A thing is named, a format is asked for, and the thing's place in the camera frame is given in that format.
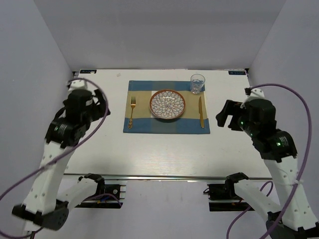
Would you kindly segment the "gold knife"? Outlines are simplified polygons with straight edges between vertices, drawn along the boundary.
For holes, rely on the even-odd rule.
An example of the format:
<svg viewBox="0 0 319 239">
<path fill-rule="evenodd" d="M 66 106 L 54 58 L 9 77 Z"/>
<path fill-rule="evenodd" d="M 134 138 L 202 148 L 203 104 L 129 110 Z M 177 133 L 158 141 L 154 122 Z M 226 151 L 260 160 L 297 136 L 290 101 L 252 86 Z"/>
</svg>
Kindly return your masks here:
<svg viewBox="0 0 319 239">
<path fill-rule="evenodd" d="M 200 114 L 200 125 L 201 125 L 201 128 L 204 128 L 204 118 L 203 118 L 203 110 L 202 110 L 202 97 L 199 97 L 199 100 L 198 100 L 198 110 L 199 110 L 199 114 Z"/>
</svg>

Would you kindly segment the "gold fork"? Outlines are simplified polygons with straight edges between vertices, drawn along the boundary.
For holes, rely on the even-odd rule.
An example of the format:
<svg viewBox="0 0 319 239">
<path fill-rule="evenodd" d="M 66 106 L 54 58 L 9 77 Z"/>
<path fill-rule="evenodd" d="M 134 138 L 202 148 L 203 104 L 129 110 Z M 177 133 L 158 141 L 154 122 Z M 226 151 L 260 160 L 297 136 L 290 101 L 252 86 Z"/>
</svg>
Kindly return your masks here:
<svg viewBox="0 0 319 239">
<path fill-rule="evenodd" d="M 131 115 L 128 123 L 128 129 L 131 129 L 133 127 L 133 111 L 134 108 L 136 107 L 136 97 L 132 96 L 131 97 Z"/>
</svg>

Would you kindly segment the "clear drinking glass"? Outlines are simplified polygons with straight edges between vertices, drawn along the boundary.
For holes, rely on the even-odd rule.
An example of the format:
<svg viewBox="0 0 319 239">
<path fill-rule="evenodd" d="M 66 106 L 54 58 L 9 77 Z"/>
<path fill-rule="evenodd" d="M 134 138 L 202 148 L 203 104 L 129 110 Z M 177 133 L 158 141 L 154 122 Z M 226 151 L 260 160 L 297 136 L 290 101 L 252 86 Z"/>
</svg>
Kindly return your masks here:
<svg viewBox="0 0 319 239">
<path fill-rule="evenodd" d="M 194 94 L 201 92 L 205 84 L 205 77 L 201 74 L 194 74 L 190 77 L 190 91 Z"/>
</svg>

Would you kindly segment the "blue beige white cloth napkin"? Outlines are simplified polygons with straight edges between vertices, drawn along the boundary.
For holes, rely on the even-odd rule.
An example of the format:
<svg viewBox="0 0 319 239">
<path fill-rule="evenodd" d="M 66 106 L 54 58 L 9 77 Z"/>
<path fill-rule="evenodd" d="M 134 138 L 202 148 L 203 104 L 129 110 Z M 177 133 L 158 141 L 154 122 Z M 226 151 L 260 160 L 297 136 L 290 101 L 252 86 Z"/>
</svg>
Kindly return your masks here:
<svg viewBox="0 0 319 239">
<path fill-rule="evenodd" d="M 160 90 L 175 90 L 185 99 L 185 111 L 176 119 L 159 119 L 150 111 L 151 96 Z M 205 88 L 199 94 L 190 91 L 190 81 L 129 81 L 125 121 L 125 133 L 151 134 L 209 134 L 209 118 L 205 103 Z M 133 127 L 128 129 L 131 115 L 131 97 L 136 97 L 136 107 L 133 111 Z M 204 128 L 200 125 L 198 100 L 202 97 Z"/>
</svg>

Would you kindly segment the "floral ceramic plate orange rim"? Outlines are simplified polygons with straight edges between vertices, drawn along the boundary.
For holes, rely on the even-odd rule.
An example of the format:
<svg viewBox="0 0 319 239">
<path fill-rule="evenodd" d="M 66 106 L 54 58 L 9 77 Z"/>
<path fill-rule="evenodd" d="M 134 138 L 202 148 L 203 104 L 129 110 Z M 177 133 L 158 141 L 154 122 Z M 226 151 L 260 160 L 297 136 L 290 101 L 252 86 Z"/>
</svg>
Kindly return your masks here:
<svg viewBox="0 0 319 239">
<path fill-rule="evenodd" d="M 160 90 L 155 92 L 149 102 L 151 113 L 162 120 L 173 120 L 185 111 L 185 99 L 175 90 Z"/>
</svg>

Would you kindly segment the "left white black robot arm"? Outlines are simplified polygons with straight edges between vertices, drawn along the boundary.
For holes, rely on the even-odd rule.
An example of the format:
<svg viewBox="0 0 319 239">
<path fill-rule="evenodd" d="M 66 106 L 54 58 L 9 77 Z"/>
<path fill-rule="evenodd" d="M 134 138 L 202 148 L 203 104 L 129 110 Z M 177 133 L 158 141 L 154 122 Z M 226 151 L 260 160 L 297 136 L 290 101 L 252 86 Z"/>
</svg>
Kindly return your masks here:
<svg viewBox="0 0 319 239">
<path fill-rule="evenodd" d="M 32 222 L 41 229 L 57 231 L 65 224 L 69 212 L 89 198 L 105 194 L 105 183 L 98 174 L 86 174 L 77 184 L 58 194 L 68 162 L 75 149 L 97 131 L 90 134 L 91 123 L 103 123 L 110 114 L 105 93 L 96 87 L 88 90 L 90 80 L 76 78 L 69 82 L 68 97 L 55 115 L 45 135 L 44 153 L 35 181 L 25 200 L 12 209 L 18 218 Z"/>
</svg>

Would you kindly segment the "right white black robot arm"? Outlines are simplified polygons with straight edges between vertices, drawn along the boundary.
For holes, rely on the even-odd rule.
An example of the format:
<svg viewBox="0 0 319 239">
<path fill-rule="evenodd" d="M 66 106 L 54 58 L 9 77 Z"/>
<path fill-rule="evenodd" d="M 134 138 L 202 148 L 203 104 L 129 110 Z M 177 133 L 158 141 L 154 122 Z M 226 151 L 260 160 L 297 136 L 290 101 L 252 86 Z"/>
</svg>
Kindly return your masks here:
<svg viewBox="0 0 319 239">
<path fill-rule="evenodd" d="M 262 236 L 273 239 L 313 239 L 319 236 L 319 221 L 313 213 L 298 167 L 297 149 L 292 136 L 277 128 L 276 108 L 260 89 L 246 88 L 244 102 L 227 100 L 216 120 L 223 127 L 243 131 L 252 140 L 272 177 L 279 203 L 273 202 L 255 187 L 247 175 L 227 176 L 224 195 L 243 199 L 265 221 L 267 231 Z"/>
</svg>

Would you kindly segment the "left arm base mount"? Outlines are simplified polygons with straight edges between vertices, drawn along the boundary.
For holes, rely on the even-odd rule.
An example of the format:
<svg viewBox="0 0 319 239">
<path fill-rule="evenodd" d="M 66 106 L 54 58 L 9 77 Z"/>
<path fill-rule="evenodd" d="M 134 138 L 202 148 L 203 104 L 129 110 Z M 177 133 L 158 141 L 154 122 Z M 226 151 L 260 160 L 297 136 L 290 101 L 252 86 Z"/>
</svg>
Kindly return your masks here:
<svg viewBox="0 0 319 239">
<path fill-rule="evenodd" d="M 106 180 L 99 174 L 86 174 L 78 178 L 91 179 L 97 183 L 96 193 L 76 206 L 77 208 L 120 209 L 124 203 L 126 194 L 126 182 Z"/>
</svg>

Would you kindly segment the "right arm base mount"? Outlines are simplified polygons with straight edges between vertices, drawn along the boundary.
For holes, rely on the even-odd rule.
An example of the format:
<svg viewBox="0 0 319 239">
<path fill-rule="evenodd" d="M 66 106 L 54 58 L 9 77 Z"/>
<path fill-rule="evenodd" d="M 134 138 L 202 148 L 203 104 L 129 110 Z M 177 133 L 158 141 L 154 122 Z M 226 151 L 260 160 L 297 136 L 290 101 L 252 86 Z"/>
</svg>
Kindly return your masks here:
<svg viewBox="0 0 319 239">
<path fill-rule="evenodd" d="M 208 184 L 203 191 L 208 196 L 210 212 L 242 212 L 249 205 L 238 196 L 230 196 L 224 184 Z"/>
</svg>

